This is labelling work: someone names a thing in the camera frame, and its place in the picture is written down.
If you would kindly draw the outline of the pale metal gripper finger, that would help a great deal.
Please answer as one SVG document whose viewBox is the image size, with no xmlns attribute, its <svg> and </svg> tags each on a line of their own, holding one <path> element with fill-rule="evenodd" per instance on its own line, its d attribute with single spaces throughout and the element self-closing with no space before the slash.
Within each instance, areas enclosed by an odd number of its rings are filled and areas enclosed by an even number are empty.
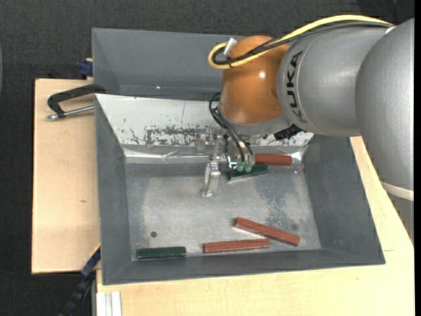
<svg viewBox="0 0 421 316">
<path fill-rule="evenodd" d="M 220 172 L 218 163 L 211 163 L 210 164 L 210 195 L 211 196 L 215 195 L 217 192 L 220 176 L 221 176 L 221 172 Z"/>
<path fill-rule="evenodd" d="M 207 163 L 205 168 L 205 183 L 201 189 L 201 195 L 203 198 L 209 197 L 211 195 L 211 175 L 212 167 L 210 163 Z"/>
</svg>

